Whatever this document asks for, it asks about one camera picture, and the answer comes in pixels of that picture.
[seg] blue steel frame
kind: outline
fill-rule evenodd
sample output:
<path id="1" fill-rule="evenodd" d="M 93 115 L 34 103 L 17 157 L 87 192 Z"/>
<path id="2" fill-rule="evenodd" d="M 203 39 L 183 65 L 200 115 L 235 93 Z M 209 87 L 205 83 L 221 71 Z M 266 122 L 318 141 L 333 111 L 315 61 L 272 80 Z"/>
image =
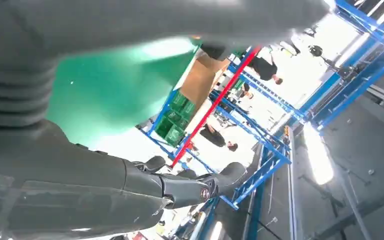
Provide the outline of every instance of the blue steel frame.
<path id="1" fill-rule="evenodd" d="M 231 63 L 229 66 L 229 69 L 231 71 L 236 70 L 236 65 L 234 63 Z M 275 94 L 273 91 L 271 91 L 268 87 L 264 86 L 259 80 L 253 78 L 251 75 L 249 75 L 246 72 L 243 72 L 241 74 L 241 79 L 247 82 L 250 86 L 258 90 L 260 93 L 262 93 L 264 96 L 269 98 L 274 103 L 281 106 L 286 112 L 292 112 L 292 115 L 295 116 L 300 122 L 303 121 L 304 115 L 300 113 L 298 110 L 296 110 L 291 104 L 286 102 L 284 99 L 282 99 L 280 96 Z M 151 134 L 161 121 L 164 113 L 167 112 L 170 106 L 170 102 L 173 100 L 174 96 L 176 95 L 177 91 L 172 91 L 170 95 L 167 97 L 167 100 L 164 103 L 164 106 L 162 107 L 161 112 L 157 116 L 155 122 L 153 123 L 151 129 L 148 132 L 144 133 L 151 141 L 153 141 L 155 144 L 157 144 L 166 154 L 168 154 L 168 157 L 171 159 L 174 159 L 175 156 L 178 154 L 180 147 L 175 148 L 174 152 L 169 151 L 167 148 L 165 148 L 163 145 L 165 145 L 165 142 L 161 142 L 159 140 L 154 139 Z M 229 118 L 231 121 L 233 121 L 235 124 L 240 126 L 242 129 L 244 129 L 247 133 L 254 136 L 260 143 L 262 143 L 265 148 L 268 151 L 272 151 L 273 154 L 276 156 L 276 159 L 279 159 L 279 161 L 276 162 L 274 165 L 274 168 L 270 169 L 269 171 L 265 171 L 265 165 L 261 167 L 259 170 L 257 170 L 247 181 L 244 182 L 244 184 L 237 188 L 235 191 L 235 195 L 232 199 L 229 199 L 226 196 L 221 196 L 220 198 L 225 201 L 228 205 L 230 205 L 235 210 L 239 209 L 238 204 L 245 199 L 247 195 L 252 193 L 259 185 L 261 185 L 267 178 L 271 176 L 271 174 L 276 171 L 278 168 L 280 168 L 283 164 L 289 164 L 289 159 L 285 156 L 284 153 L 278 151 L 272 144 L 271 141 L 274 141 L 277 143 L 282 151 L 290 151 L 288 145 L 284 144 L 279 138 L 272 136 L 269 134 L 269 132 L 261 127 L 255 120 L 251 119 L 247 116 L 245 112 L 243 112 L 236 104 L 232 104 L 231 102 L 227 101 L 225 98 L 222 100 L 223 103 L 229 105 L 232 109 L 237 111 L 242 117 L 244 117 L 247 122 L 250 124 L 251 128 L 253 128 L 258 134 L 255 134 L 253 131 L 251 131 L 248 127 L 246 127 L 244 124 L 242 124 L 240 121 L 238 121 L 235 117 L 233 117 L 231 114 L 227 113 L 224 109 L 217 107 L 216 110 L 221 113 L 226 118 Z M 189 136 L 185 136 L 185 138 L 180 143 L 180 146 L 183 146 Z M 198 156 L 193 154 L 190 150 L 186 150 L 193 158 L 195 158 L 198 162 L 200 162 L 209 172 L 216 173 L 214 169 L 212 169 L 209 165 L 207 165 L 203 160 L 201 160 Z M 188 166 L 184 162 L 180 162 L 182 168 L 188 169 Z"/>
<path id="2" fill-rule="evenodd" d="M 236 64 L 232 62 L 227 68 L 227 70 L 234 72 L 236 68 Z M 245 83 L 248 83 L 249 86 L 253 87 L 263 96 L 270 99 L 273 103 L 279 105 L 283 110 L 285 110 L 285 112 L 291 113 L 292 116 L 294 116 L 295 119 L 297 119 L 298 121 L 303 123 L 305 122 L 306 116 L 300 110 L 295 109 L 294 106 L 289 104 L 286 100 L 277 95 L 274 91 L 270 90 L 260 80 L 256 79 L 251 74 L 247 73 L 246 71 L 243 71 L 240 75 L 240 80 L 244 81 Z"/>
<path id="3" fill-rule="evenodd" d="M 343 4 L 344 1 L 339 1 L 339 7 L 341 7 L 344 11 L 347 11 L 347 13 L 357 13 L 357 14 L 361 14 L 362 12 L 357 10 L 355 7 L 349 5 L 349 4 Z M 352 19 L 347 19 L 347 18 L 343 18 L 341 16 L 341 18 L 345 21 L 348 21 L 349 23 L 352 24 Z M 371 18 L 369 18 L 368 16 L 365 16 L 364 17 L 365 19 L 370 19 L 369 22 L 372 23 L 372 25 L 374 26 L 378 26 L 377 24 L 375 24 L 376 22 L 373 23 L 373 20 Z M 384 23 L 379 25 L 378 26 L 378 29 L 382 29 L 384 30 Z M 355 64 L 358 63 L 359 59 L 362 58 L 370 49 L 372 49 L 376 43 L 378 43 L 378 41 L 373 38 L 373 37 L 370 37 L 368 40 L 366 40 L 366 42 L 364 42 L 361 47 L 359 49 L 357 49 L 354 54 L 352 56 L 350 56 L 344 63 L 343 63 L 343 66 L 353 66 Z M 339 81 L 340 81 L 341 77 L 337 74 L 337 73 L 334 73 L 328 80 L 326 80 L 325 82 L 323 82 L 314 92 L 313 94 L 310 96 L 310 98 L 299 108 L 299 111 L 301 113 L 304 113 L 306 116 L 308 116 L 309 112 L 311 111 L 311 108 L 317 104 L 321 99 L 323 99 L 323 97 L 334 87 L 336 86 Z M 328 109 L 334 109 L 335 106 L 327 106 Z M 297 122 L 296 119 L 294 118 L 290 118 L 286 123 L 285 125 L 287 126 L 293 126 L 295 123 Z M 275 136 L 280 136 L 282 135 L 282 128 L 280 128 Z"/>
<path id="4" fill-rule="evenodd" d="M 362 14 L 359 10 L 357 10 L 355 7 L 349 5 L 344 0 L 336 0 L 336 3 L 338 7 L 340 7 L 342 10 L 341 12 L 338 11 L 338 14 L 340 17 L 346 21 L 348 21 L 350 24 L 354 25 L 356 28 L 361 30 L 362 32 L 367 31 L 372 34 L 373 37 L 370 37 L 365 43 L 361 45 L 361 47 L 355 51 L 355 53 L 344 62 L 343 66 L 353 66 L 355 65 L 361 57 L 363 57 L 370 49 L 372 49 L 375 44 L 378 42 L 377 40 L 383 40 L 381 43 L 384 44 L 384 23 L 380 26 L 376 24 L 376 21 L 369 18 L 368 16 Z M 344 12 L 349 14 L 351 17 L 347 18 L 344 16 Z M 382 53 L 383 56 L 379 56 L 378 59 L 376 59 L 377 63 L 379 64 L 381 59 L 383 58 L 382 62 L 384 62 L 384 52 Z M 343 112 L 356 98 L 358 98 L 371 84 L 373 84 L 382 74 L 384 74 L 384 67 L 375 66 L 376 62 L 373 61 L 371 66 L 368 66 L 369 69 L 365 70 L 364 72 L 360 73 L 360 81 L 362 81 L 362 84 L 354 86 L 355 89 L 350 91 L 350 94 L 348 96 L 345 96 L 341 94 L 340 96 L 343 96 L 343 101 L 339 103 L 339 105 L 332 106 L 328 104 L 328 109 L 333 109 L 332 112 L 327 111 L 328 116 L 319 116 L 319 119 L 321 120 L 321 124 L 319 127 L 319 130 L 326 125 L 328 125 L 330 122 L 332 122 L 333 119 L 335 119 L 341 112 Z M 367 75 L 365 76 L 366 79 L 362 79 L 365 74 L 372 74 L 369 78 L 367 78 Z M 306 116 L 308 115 L 310 109 L 319 102 L 326 93 L 329 92 L 336 84 L 338 84 L 340 80 L 340 76 L 337 73 L 334 73 L 327 81 L 325 81 L 313 94 L 312 96 L 299 108 L 299 111 L 301 113 L 304 113 Z M 292 126 L 297 122 L 297 120 L 293 117 L 291 117 L 287 122 L 287 126 Z M 283 134 L 282 132 L 283 128 L 280 128 L 275 136 L 281 136 Z M 263 191 L 264 187 L 261 185 L 257 188 L 255 192 L 255 199 L 254 199 L 254 206 L 252 211 L 252 216 L 255 216 L 254 219 L 258 220 L 260 217 L 261 212 L 261 202 L 263 198 Z M 258 231 L 258 225 L 256 221 L 251 221 L 248 227 L 248 235 L 247 240 L 256 240 L 257 239 L 257 231 Z"/>
<path id="5" fill-rule="evenodd" d="M 269 171 L 270 165 L 266 164 L 267 162 L 267 157 L 268 157 L 269 151 L 267 148 L 262 146 L 262 156 L 261 156 L 261 166 L 264 167 L 264 171 Z M 258 221 L 260 220 L 260 214 L 261 214 L 261 207 L 263 205 L 263 193 L 264 193 L 264 185 L 261 184 L 260 186 L 257 187 L 254 195 L 254 201 L 252 205 L 252 215 L 251 215 L 251 220 L 248 225 L 248 234 L 246 239 L 247 240 L 257 240 L 258 237 L 258 229 L 259 229 L 259 223 Z"/>
<path id="6" fill-rule="evenodd" d="M 366 23 L 373 25 L 373 19 L 364 15 L 354 7 L 350 7 L 349 4 L 343 3 L 343 0 L 338 1 L 341 3 L 341 8 L 348 8 L 352 16 L 358 16 L 360 20 L 366 21 Z M 384 29 L 384 24 L 376 26 Z M 344 66 L 350 66 L 364 56 L 367 51 L 372 48 L 379 39 L 369 39 L 365 44 L 357 51 L 354 56 L 349 59 Z M 340 113 L 347 109 L 347 107 L 363 94 L 370 85 L 374 84 L 384 74 L 384 51 L 376 57 L 372 63 L 368 64 L 354 79 L 352 79 L 346 86 L 341 89 L 319 112 L 315 113 L 312 122 L 316 124 L 318 130 L 323 129 L 327 124 L 332 122 Z"/>

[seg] black clothing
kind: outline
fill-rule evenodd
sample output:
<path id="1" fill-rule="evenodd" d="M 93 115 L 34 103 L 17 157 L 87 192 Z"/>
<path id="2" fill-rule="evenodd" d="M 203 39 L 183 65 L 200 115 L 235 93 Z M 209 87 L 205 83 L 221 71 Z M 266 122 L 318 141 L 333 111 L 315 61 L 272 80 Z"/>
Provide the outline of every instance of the black clothing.
<path id="1" fill-rule="evenodd" d="M 245 89 L 245 92 L 248 92 L 250 90 L 250 85 L 248 83 L 243 84 L 243 89 Z"/>
<path id="2" fill-rule="evenodd" d="M 221 148 L 226 145 L 225 138 L 220 134 L 220 132 L 216 130 L 214 130 L 214 132 L 211 132 L 208 127 L 208 124 L 204 125 L 204 129 L 202 129 L 199 134 L 201 134 L 204 138 L 206 138 L 208 141 L 210 141 L 217 147 Z"/>
<path id="3" fill-rule="evenodd" d="M 259 78 L 264 81 L 272 79 L 273 74 L 278 72 L 278 66 L 274 62 L 272 65 L 262 57 L 255 57 L 248 66 L 253 68 L 259 74 Z"/>

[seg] gray wall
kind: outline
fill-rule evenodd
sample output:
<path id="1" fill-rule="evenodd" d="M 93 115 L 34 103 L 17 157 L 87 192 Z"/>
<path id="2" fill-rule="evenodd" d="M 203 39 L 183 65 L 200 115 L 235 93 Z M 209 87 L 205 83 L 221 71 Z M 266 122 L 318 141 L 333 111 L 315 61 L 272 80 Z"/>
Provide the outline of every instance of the gray wall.
<path id="1" fill-rule="evenodd" d="M 381 80 L 379 86 L 384 88 L 382 81 L 384 79 Z M 324 138 L 331 148 L 335 161 L 371 182 L 369 185 L 365 185 L 355 176 L 350 177 L 360 202 L 384 193 L 384 108 L 361 97 L 324 130 Z M 330 202 L 308 183 L 298 179 L 303 174 L 312 178 L 312 172 L 306 147 L 300 137 L 297 137 L 295 146 L 295 197 L 298 203 L 297 211 L 300 215 L 298 225 L 302 227 L 302 235 L 308 236 L 334 221 L 335 217 Z M 369 170 L 374 170 L 375 173 L 369 175 Z M 334 197 L 346 204 L 346 207 L 338 210 L 340 215 L 344 215 L 350 213 L 351 210 L 336 176 L 327 185 Z M 268 223 L 273 217 L 276 217 L 278 221 L 271 223 L 269 227 L 283 240 L 288 240 L 290 237 L 286 168 L 275 174 L 272 207 L 271 212 L 268 213 L 270 189 L 271 182 L 268 181 L 264 191 L 261 221 Z M 373 240 L 384 240 L 384 207 L 366 216 L 364 221 Z M 363 239 L 356 225 L 347 227 L 345 234 L 348 240 Z M 258 237 L 264 240 L 276 239 L 265 230 L 261 230 Z"/>

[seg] person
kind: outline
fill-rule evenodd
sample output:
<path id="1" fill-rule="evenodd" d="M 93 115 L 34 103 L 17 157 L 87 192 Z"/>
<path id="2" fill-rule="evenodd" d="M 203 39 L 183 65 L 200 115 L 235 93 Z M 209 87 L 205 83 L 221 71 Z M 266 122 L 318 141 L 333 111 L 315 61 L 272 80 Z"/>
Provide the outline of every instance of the person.
<path id="1" fill-rule="evenodd" d="M 261 80 L 269 81 L 273 79 L 277 85 L 280 85 L 283 83 L 283 79 L 276 75 L 278 66 L 276 66 L 275 61 L 273 60 L 273 55 L 270 54 L 270 56 L 271 63 L 267 62 L 262 57 L 256 56 L 248 64 L 248 67 L 252 68 L 259 75 Z"/>
<path id="2" fill-rule="evenodd" d="M 253 99 L 254 97 L 254 94 L 250 90 L 250 85 L 246 82 L 242 85 L 240 91 L 238 91 L 237 94 L 237 96 L 241 99 L 245 96 L 248 97 L 248 99 Z"/>
<path id="3" fill-rule="evenodd" d="M 203 129 L 199 132 L 199 134 L 208 141 L 210 141 L 212 144 L 216 145 L 217 147 L 221 148 L 227 146 L 227 148 L 232 152 L 235 152 L 236 149 L 238 149 L 237 143 L 232 143 L 231 141 L 228 141 L 226 144 L 226 140 L 222 136 L 222 134 L 216 129 L 214 129 L 214 127 L 209 123 L 206 123 L 204 125 Z"/>

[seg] person in black shirt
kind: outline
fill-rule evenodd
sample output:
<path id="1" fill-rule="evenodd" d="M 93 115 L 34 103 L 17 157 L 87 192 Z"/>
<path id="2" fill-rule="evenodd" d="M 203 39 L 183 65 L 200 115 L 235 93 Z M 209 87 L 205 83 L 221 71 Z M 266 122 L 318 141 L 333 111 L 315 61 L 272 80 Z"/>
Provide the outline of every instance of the person in black shirt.
<path id="1" fill-rule="evenodd" d="M 258 73 L 259 78 L 264 81 L 273 79 L 277 85 L 282 84 L 283 82 L 283 79 L 276 75 L 278 66 L 276 66 L 273 61 L 273 55 L 271 56 L 271 64 L 262 57 L 254 57 L 248 64 L 248 67 L 254 69 L 254 71 Z"/>
<path id="2" fill-rule="evenodd" d="M 236 149 L 238 149 L 237 143 L 228 141 L 226 144 L 225 138 L 222 136 L 222 134 L 215 130 L 214 127 L 208 123 L 204 125 L 204 128 L 199 132 L 199 134 L 201 134 L 204 138 L 219 148 L 227 146 L 227 148 L 232 152 L 235 152 Z"/>

